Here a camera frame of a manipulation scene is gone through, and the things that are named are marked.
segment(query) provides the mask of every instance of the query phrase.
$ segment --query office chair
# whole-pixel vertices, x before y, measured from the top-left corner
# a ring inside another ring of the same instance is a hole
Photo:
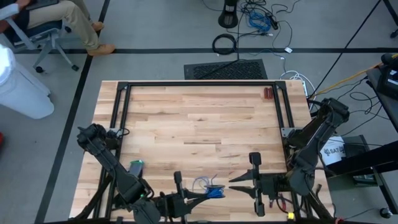
[[[17,24],[12,20],[12,16],[19,13],[18,5],[11,4],[2,9],[0,9],[0,20],[6,20],[10,26],[14,29],[15,34],[9,35],[4,34],[4,41],[11,46],[11,49],[15,52],[29,49],[36,50],[41,45],[43,45],[42,50],[39,53],[39,57],[34,63],[33,67],[36,69],[37,73],[42,73],[44,70],[42,67],[38,66],[39,63],[47,56],[51,50],[57,49],[62,57],[72,66],[74,71],[79,70],[79,67],[74,65],[63,51],[60,45],[60,32],[62,29],[66,31],[71,31],[69,28],[64,27],[62,20],[46,22],[45,24],[27,29],[25,32],[22,31]]]

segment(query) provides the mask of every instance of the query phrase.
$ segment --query black floor mat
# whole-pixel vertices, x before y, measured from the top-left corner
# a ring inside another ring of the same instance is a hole
[[[261,80],[268,79],[261,59],[240,60],[212,74],[211,71],[230,62],[184,65],[186,80]]]

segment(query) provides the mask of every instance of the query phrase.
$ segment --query gray floor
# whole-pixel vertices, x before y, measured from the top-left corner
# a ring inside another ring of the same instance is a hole
[[[206,2],[213,8],[222,6],[222,1]],[[268,7],[273,2],[276,1],[268,1]],[[278,2],[291,6],[293,1]],[[293,13],[283,15],[281,12],[277,18],[288,21],[294,30],[291,47],[342,48],[376,2],[376,0],[333,2],[302,0],[296,4]],[[86,3],[92,18],[97,19],[103,0],[86,0]],[[393,5],[398,10],[398,2],[393,2]],[[201,0],[111,0],[104,22],[106,28],[102,31],[100,40],[125,49],[210,48],[215,36],[225,32],[217,24],[218,15],[219,12],[205,8]],[[390,32],[396,28],[382,3],[348,47],[397,47],[398,39],[389,38]],[[241,24],[240,32],[247,31],[251,29]],[[240,46],[271,47],[274,37],[242,38]],[[289,29],[282,25],[275,46],[284,47],[288,41]],[[81,44],[70,42],[64,47],[81,48]],[[283,56],[286,58],[287,70],[296,70],[317,85],[338,54],[293,53]],[[381,54],[344,54],[321,89],[379,63],[380,56]],[[70,57],[83,68],[86,55],[74,54]],[[16,58],[30,68],[36,55],[18,54]],[[83,152],[75,141],[77,127],[91,123],[102,80],[181,80],[184,64],[230,61],[235,58],[235,55],[219,57],[216,54],[113,54],[94,58],[46,222],[68,218],[83,157]],[[283,72],[283,61],[272,54],[257,56],[241,54],[241,58],[261,58],[270,79],[279,78]],[[0,179],[3,180],[0,184],[0,223],[34,222],[80,78],[80,72],[71,71],[60,55],[50,55],[42,62],[42,66],[47,73],[37,76],[52,91],[54,114],[41,120],[31,120],[0,107],[2,118],[0,131],[6,136],[6,142],[0,149]],[[349,88],[333,91],[322,97],[340,96],[345,90]],[[364,83],[356,90],[374,96],[372,89]],[[347,96],[341,101],[351,110],[365,109],[369,106],[368,102],[358,103]],[[348,123],[339,127],[338,131],[341,134],[346,133],[370,117],[370,114],[356,113],[350,117]],[[397,139],[392,125],[382,118],[375,118],[351,134],[353,136],[363,134],[368,143],[374,144],[385,144]],[[384,175],[392,189],[398,185],[394,178],[396,175],[396,172]],[[329,179],[329,185],[339,217],[349,217],[369,208],[386,206],[380,190],[376,187],[357,188],[346,177]],[[397,196],[398,191],[393,190],[393,193]],[[392,217],[390,220],[380,218],[376,209],[352,220],[376,223],[398,222],[397,217]]]

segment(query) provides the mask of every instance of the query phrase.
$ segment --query chair wheel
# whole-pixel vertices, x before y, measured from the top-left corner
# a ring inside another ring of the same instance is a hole
[[[383,218],[391,218],[392,213],[389,208],[382,208],[380,209],[380,216]]]
[[[72,29],[69,27],[65,27],[65,31],[69,34],[70,32],[72,32]]]
[[[40,66],[37,66],[35,69],[36,69],[37,73],[43,73],[44,72],[43,68],[40,67]]]
[[[390,38],[396,38],[398,36],[398,30],[391,33]]]
[[[72,66],[72,69],[74,70],[74,71],[79,71],[79,67],[77,67],[76,65],[74,65],[74,66]]]

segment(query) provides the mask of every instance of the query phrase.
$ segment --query khaki pants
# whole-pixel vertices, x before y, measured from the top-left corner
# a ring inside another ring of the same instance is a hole
[[[30,11],[28,29],[50,21],[65,19],[88,50],[98,48],[98,36],[91,26],[83,0],[61,0],[58,4]]]

